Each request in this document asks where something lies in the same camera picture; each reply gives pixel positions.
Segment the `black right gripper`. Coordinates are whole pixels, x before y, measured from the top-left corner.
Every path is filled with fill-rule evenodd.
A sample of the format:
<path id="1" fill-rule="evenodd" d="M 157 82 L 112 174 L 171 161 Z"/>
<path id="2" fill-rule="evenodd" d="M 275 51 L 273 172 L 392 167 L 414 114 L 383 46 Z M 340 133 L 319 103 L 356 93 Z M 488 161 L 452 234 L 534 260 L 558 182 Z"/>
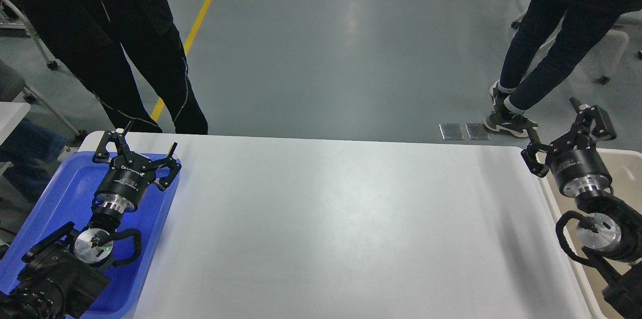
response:
<path id="1" fill-rule="evenodd" d="M 598 105 L 569 99 L 576 111 L 575 122 L 569 132 L 569 144 L 543 144 L 537 129 L 528 127 L 530 142 L 521 151 L 521 157 L 529 171 L 544 178 L 549 170 L 562 195 L 575 198 L 580 193 L 594 190 L 605 191 L 612 184 L 612 175 L 597 152 L 600 141 L 611 141 L 617 137 L 608 112 Z M 546 164 L 538 161 L 537 153 L 546 153 Z"/>

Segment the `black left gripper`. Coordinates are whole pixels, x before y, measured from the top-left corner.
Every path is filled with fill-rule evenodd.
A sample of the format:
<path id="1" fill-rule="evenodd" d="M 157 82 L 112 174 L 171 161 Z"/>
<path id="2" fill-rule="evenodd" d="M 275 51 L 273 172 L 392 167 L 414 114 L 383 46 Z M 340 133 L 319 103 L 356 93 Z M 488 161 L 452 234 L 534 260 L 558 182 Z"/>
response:
<path id="1" fill-rule="evenodd" d="M 174 157 L 178 147 L 176 141 L 170 147 L 167 156 L 157 161 L 131 152 L 126 142 L 126 134 L 133 124 L 133 120 L 130 120 L 122 132 L 105 131 L 99 141 L 92 157 L 94 163 L 107 164 L 110 162 L 110 156 L 106 149 L 108 143 L 114 143 L 117 155 L 110 162 L 105 177 L 94 193 L 95 205 L 105 202 L 109 195 L 118 195 L 126 198 L 131 205 L 139 205 L 151 182 L 159 191 L 165 191 L 172 185 L 183 167 Z M 142 166 L 148 167 L 148 171 L 143 171 Z M 157 173 L 162 169 L 168 169 L 167 175 L 162 176 Z"/>

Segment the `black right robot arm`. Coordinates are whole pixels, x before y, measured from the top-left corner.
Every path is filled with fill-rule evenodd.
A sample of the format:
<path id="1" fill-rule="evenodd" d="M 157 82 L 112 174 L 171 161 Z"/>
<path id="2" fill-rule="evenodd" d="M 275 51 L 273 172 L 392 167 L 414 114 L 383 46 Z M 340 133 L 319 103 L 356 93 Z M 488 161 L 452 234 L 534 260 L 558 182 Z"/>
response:
<path id="1" fill-rule="evenodd" d="M 552 175 L 576 210 L 560 216 L 555 234 L 569 259 L 594 268 L 607 283 L 603 298 L 624 318 L 640 318 L 640 213 L 613 194 L 612 175 L 599 141 L 617 137 L 607 111 L 572 97 L 576 119 L 569 131 L 543 144 L 534 128 L 521 156 L 540 178 Z"/>

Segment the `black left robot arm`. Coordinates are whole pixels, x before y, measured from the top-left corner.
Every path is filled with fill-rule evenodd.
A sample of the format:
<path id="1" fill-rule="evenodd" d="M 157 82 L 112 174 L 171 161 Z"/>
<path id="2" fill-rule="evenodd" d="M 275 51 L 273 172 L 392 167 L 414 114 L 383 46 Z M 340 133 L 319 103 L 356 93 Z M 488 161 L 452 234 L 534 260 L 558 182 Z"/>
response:
<path id="1" fill-rule="evenodd" d="M 2 318 L 120 318 L 141 292 L 178 187 L 177 143 L 106 131 L 55 172 L 2 259 Z"/>

